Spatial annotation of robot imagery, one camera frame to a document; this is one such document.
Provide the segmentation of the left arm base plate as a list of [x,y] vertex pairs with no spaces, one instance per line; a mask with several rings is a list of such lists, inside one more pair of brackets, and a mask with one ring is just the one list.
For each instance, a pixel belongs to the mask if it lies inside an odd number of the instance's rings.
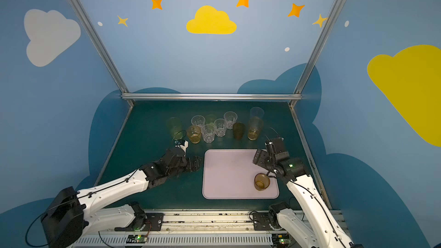
[[163,219],[163,213],[144,213],[136,216],[128,226],[116,227],[114,231],[160,231]]

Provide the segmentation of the dimpled amber glass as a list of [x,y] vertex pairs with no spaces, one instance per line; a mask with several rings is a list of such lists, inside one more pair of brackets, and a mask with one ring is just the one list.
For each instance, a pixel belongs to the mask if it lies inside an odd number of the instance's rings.
[[243,135],[245,134],[246,126],[242,122],[236,122],[233,125],[233,137],[235,140],[242,140]]
[[258,173],[254,177],[254,187],[258,191],[266,190],[271,184],[271,179],[265,173]]

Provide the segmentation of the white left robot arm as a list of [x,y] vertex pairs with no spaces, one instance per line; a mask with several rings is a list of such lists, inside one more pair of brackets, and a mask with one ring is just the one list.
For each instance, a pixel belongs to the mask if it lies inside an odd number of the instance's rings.
[[68,248],[88,233],[107,229],[140,231],[150,227],[144,210],[137,203],[112,209],[107,206],[164,184],[170,177],[198,171],[200,158],[187,157],[186,148],[178,146],[167,149],[159,160],[142,165],[108,183],[79,191],[73,187],[61,190],[39,218],[47,246]]

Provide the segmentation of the clear faceted glass three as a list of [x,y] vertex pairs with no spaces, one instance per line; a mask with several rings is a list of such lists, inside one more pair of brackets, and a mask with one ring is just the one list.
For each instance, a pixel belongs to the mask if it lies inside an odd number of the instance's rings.
[[202,137],[205,143],[212,143],[215,140],[215,127],[213,124],[206,124],[201,128]]

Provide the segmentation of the short yellow transparent glass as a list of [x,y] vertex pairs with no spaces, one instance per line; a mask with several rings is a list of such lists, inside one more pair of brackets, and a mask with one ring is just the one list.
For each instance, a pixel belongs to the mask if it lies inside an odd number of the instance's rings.
[[191,143],[193,143],[193,144],[200,143],[201,138],[202,138],[202,132],[201,132],[201,128],[199,126],[191,125],[190,127],[188,127],[186,132],[187,132],[187,136],[188,136]]

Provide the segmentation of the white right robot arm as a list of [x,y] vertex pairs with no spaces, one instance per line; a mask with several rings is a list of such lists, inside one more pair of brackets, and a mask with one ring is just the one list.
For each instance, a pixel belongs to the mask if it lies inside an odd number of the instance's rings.
[[299,158],[288,152],[275,154],[271,150],[257,150],[253,164],[274,173],[293,194],[309,225],[294,217],[294,211],[280,203],[271,208],[276,223],[302,248],[361,248],[344,232],[321,198],[314,181]]

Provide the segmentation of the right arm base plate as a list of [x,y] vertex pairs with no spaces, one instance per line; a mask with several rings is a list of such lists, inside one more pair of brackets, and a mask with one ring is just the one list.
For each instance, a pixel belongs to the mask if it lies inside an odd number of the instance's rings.
[[255,231],[273,231],[274,228],[271,225],[269,214],[267,212],[253,211],[250,213],[250,219],[252,220]]

